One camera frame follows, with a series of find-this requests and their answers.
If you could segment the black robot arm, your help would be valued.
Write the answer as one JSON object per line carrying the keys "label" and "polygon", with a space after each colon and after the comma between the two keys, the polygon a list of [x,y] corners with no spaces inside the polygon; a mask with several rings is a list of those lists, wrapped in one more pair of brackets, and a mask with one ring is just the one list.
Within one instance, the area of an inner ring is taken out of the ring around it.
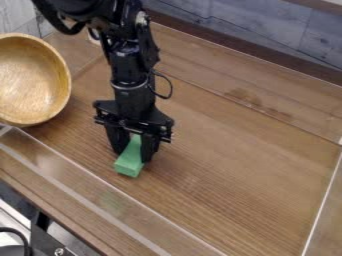
{"label": "black robot arm", "polygon": [[93,102],[95,122],[104,126],[120,154],[133,134],[140,136],[140,159],[148,162],[171,141],[173,120],[156,107],[160,61],[151,19],[140,0],[30,0],[54,29],[75,35],[87,30],[100,42],[111,67],[115,98]]}

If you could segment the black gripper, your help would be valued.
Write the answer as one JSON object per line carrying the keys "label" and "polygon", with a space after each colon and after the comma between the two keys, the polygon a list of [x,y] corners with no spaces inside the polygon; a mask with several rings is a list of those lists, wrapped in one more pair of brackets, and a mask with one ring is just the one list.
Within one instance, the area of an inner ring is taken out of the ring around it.
{"label": "black gripper", "polygon": [[129,134],[141,135],[141,162],[152,160],[160,141],[169,143],[173,119],[156,107],[156,95],[148,85],[132,88],[113,86],[115,98],[96,100],[95,122],[105,128],[113,152],[120,155],[129,143]]}

